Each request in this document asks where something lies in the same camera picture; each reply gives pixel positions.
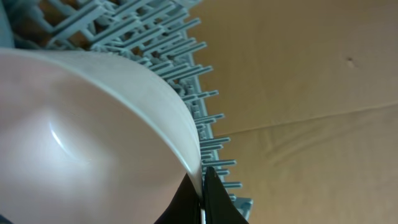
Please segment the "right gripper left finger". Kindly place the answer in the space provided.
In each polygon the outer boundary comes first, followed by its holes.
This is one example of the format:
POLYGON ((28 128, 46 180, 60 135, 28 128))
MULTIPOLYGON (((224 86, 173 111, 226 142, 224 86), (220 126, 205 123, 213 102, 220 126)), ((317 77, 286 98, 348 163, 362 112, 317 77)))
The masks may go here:
POLYGON ((200 224, 201 209, 199 197, 186 174, 171 203, 154 224, 200 224))

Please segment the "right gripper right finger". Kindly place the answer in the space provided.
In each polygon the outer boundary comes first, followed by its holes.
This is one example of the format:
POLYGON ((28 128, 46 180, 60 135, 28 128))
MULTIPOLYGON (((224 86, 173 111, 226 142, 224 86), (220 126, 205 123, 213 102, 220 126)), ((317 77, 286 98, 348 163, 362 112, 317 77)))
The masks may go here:
POLYGON ((206 224, 249 224, 233 205, 213 167, 206 168, 203 202, 206 224))

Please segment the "white bowl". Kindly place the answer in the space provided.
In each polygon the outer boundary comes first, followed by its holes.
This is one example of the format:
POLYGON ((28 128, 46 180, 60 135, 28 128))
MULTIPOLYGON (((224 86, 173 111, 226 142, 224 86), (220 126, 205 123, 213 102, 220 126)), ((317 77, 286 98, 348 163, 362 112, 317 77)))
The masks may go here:
POLYGON ((154 223, 182 179, 202 195, 195 122, 157 74, 84 51, 1 50, 1 215, 154 223))

